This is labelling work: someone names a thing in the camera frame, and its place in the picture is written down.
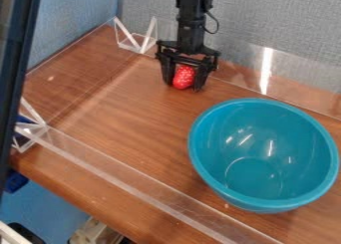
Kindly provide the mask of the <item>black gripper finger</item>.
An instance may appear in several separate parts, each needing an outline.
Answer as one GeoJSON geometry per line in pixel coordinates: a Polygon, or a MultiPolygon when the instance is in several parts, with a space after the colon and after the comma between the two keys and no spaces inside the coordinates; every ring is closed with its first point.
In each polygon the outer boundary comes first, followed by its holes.
{"type": "Polygon", "coordinates": [[[206,79],[208,79],[208,76],[209,76],[209,68],[206,65],[199,65],[198,68],[197,68],[197,73],[195,73],[195,76],[194,76],[194,83],[193,83],[193,90],[195,92],[198,92],[203,85],[205,85],[205,82],[206,82],[206,79]]]}
{"type": "Polygon", "coordinates": [[[167,56],[161,56],[162,63],[162,74],[166,84],[170,86],[173,83],[174,72],[175,72],[175,61],[167,56]]]}

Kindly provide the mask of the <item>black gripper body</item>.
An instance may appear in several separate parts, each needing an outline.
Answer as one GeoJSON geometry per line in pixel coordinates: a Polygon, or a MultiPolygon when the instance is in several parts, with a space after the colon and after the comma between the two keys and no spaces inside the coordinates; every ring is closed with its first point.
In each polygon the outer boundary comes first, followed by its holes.
{"type": "Polygon", "coordinates": [[[167,56],[173,58],[175,64],[185,64],[195,68],[198,68],[199,65],[206,65],[210,72],[217,70],[221,53],[209,48],[203,40],[158,40],[157,45],[157,59],[159,61],[161,56],[167,56]]]}

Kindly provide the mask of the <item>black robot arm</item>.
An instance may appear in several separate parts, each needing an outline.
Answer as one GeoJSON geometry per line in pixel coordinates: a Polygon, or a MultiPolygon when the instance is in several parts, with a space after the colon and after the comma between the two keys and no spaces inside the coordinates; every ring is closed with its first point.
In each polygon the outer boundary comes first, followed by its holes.
{"type": "Polygon", "coordinates": [[[206,17],[216,22],[210,13],[213,0],[175,0],[177,40],[158,40],[157,59],[162,65],[163,80],[171,85],[175,66],[183,64],[197,68],[193,90],[198,92],[205,86],[209,74],[218,69],[221,53],[203,44],[206,17]]]}

